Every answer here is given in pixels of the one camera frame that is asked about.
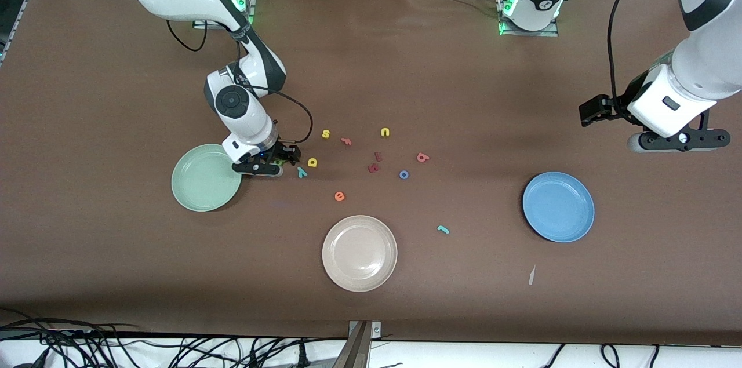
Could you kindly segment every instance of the brown table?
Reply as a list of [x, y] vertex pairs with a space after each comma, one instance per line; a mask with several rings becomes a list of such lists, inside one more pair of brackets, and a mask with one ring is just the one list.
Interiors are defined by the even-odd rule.
[[[343, 336], [374, 319], [397, 339], [739, 344], [742, 144], [639, 155], [628, 123], [580, 127], [577, 106], [609, 91], [612, 2], [570, 0], [559, 38], [525, 38], [498, 35], [491, 0], [259, 0], [286, 93], [315, 115], [303, 151], [319, 166], [246, 179], [194, 213], [170, 173], [227, 134], [201, 89], [233, 60], [230, 37], [189, 53], [135, 0], [30, 0], [0, 69], [0, 303], [179, 333]], [[621, 91], [687, 34], [676, 0], [624, 0], [616, 22]], [[305, 132], [300, 109], [263, 103], [284, 136]], [[740, 111], [742, 97], [723, 101], [712, 125], [740, 137]], [[547, 170], [591, 190], [578, 242], [522, 217]], [[392, 278], [364, 294], [321, 262], [353, 214], [399, 247]]]

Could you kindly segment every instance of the white plate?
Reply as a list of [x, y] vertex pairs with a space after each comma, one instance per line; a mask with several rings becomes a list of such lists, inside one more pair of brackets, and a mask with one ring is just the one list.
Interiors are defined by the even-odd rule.
[[392, 275], [397, 241], [378, 218], [346, 217], [329, 230], [322, 263], [335, 284], [351, 292], [369, 292]]

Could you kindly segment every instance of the metal leg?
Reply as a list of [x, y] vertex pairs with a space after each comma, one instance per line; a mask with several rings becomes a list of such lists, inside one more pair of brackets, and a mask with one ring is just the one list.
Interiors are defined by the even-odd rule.
[[366, 368], [371, 352], [372, 334], [370, 321], [358, 322], [332, 368]]

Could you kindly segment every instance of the blue plate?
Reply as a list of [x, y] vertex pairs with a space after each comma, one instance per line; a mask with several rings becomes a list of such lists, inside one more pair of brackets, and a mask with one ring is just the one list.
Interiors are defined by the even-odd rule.
[[595, 204], [577, 178], [548, 172], [528, 183], [523, 213], [530, 227], [549, 241], [574, 242], [590, 231]]

